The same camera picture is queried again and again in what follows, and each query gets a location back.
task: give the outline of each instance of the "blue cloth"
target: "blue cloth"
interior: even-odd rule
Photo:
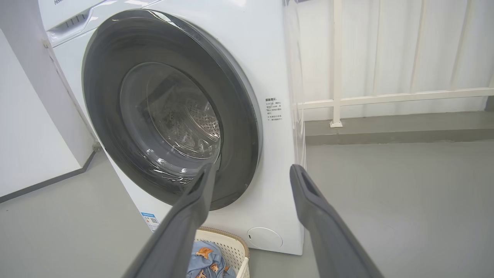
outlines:
[[[226,265],[218,246],[212,242],[194,242],[187,278],[235,278],[235,272]]]

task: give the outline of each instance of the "laundry basket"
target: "laundry basket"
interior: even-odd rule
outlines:
[[[218,229],[200,227],[195,241],[209,241],[216,244],[228,266],[235,270],[237,278],[250,278],[248,271],[248,247],[239,236]]]

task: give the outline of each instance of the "railing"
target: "railing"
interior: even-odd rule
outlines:
[[[372,104],[372,103],[385,103],[385,102],[398,102],[398,101],[410,101],[410,100],[427,100],[427,99],[444,99],[444,98],[459,98],[459,97],[474,97],[474,96],[489,96],[494,95],[494,74],[491,77],[489,87],[485,88],[468,88],[457,89],[458,73],[464,55],[464,45],[467,37],[467,32],[470,30],[470,23],[472,20],[473,6],[475,0],[468,0],[465,16],[463,19],[463,25],[461,28],[460,38],[458,42],[458,48],[454,60],[453,71],[451,74],[450,83],[447,90],[430,91],[430,92],[416,92],[416,69],[417,62],[421,55],[422,48],[422,33],[424,26],[424,14],[427,10],[428,0],[422,0],[420,9],[420,20],[418,35],[415,44],[415,55],[413,59],[412,74],[410,76],[410,90],[407,93],[396,94],[379,94],[377,86],[377,73],[379,72],[380,62],[380,48],[382,44],[382,3],[385,0],[379,0],[379,12],[378,12],[378,24],[377,24],[377,45],[374,62],[374,77],[372,85],[372,94],[369,96],[360,97],[341,97],[341,85],[342,85],[342,1],[334,0],[333,12],[334,12],[334,61],[333,61],[333,99],[309,101],[303,103],[303,109],[333,107],[333,120],[330,123],[331,127],[342,127],[340,120],[340,109],[342,106],[347,105],[359,105],[359,104]]]

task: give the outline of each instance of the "front-loading washing machine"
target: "front-loading washing machine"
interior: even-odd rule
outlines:
[[[299,56],[287,47],[286,3],[39,4],[60,68],[143,225],[153,231],[215,163],[204,225],[252,248],[302,253],[288,176],[304,164],[301,90],[288,70]]]

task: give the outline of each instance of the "round black door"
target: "round black door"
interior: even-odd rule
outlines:
[[[118,13],[93,34],[82,83],[106,151],[155,198],[173,205],[206,163],[219,164],[211,210],[247,189],[261,146],[257,103],[205,32],[157,11]]]

